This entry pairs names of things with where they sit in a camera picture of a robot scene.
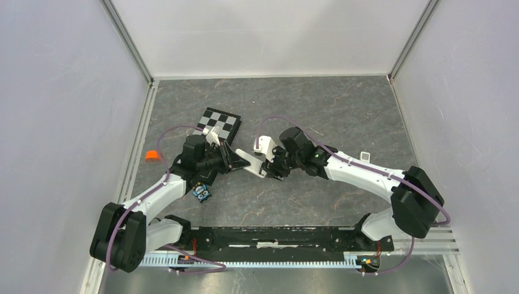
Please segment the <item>white remote control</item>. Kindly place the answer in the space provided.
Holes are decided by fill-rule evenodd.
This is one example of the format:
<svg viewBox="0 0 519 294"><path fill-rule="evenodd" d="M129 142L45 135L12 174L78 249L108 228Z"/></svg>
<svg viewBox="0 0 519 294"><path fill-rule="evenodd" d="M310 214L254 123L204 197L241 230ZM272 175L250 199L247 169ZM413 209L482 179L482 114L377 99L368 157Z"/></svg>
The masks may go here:
<svg viewBox="0 0 519 294"><path fill-rule="evenodd" d="M267 173L263 170L263 161L241 149L237 149L236 154L250 163L249 166L244 167L244 170L259 178L266 177Z"/></svg>

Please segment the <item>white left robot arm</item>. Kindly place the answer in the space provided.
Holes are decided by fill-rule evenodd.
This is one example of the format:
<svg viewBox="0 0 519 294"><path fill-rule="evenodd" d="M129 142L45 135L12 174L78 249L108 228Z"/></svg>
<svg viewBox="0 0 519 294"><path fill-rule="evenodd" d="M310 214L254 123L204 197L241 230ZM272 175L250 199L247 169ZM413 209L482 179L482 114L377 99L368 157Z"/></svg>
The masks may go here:
<svg viewBox="0 0 519 294"><path fill-rule="evenodd" d="M232 150L226 140L188 136L182 152L154 186L124 203L110 202L103 207L90 256L112 270L130 273L150 251L170 244L180 250L188 248L192 243L189 221L174 216L156 224L151 220L185 195L192 195L201 203L211 197L208 183L200 178L205 173L226 174L250 166L250 154Z"/></svg>

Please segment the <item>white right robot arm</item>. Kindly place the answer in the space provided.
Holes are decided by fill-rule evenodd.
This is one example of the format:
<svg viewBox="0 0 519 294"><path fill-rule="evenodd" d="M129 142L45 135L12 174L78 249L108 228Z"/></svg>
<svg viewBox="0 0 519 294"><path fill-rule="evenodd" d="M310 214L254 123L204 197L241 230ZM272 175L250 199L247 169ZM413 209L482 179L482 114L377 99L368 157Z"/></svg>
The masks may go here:
<svg viewBox="0 0 519 294"><path fill-rule="evenodd" d="M424 239L444 212L442 196L419 167L399 170L362 162L314 140L299 127L282 132L280 141L277 145L268 136L255 138L253 150L265 156L268 177L283 180L291 170L301 169L310 176L351 184L390 204L357 223L353 240L359 249L369 250L386 236Z"/></svg>

